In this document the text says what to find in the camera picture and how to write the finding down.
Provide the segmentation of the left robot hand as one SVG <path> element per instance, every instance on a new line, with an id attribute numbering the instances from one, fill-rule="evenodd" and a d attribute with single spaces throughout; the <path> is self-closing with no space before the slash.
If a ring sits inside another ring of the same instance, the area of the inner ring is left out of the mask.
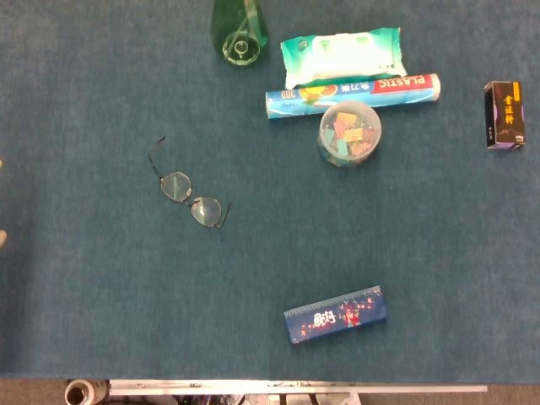
<path id="1" fill-rule="evenodd" d="M 3 161 L 0 160 L 0 168 L 3 167 Z M 8 233 L 5 229 L 0 229 L 0 248 L 3 248 L 8 238 Z"/>

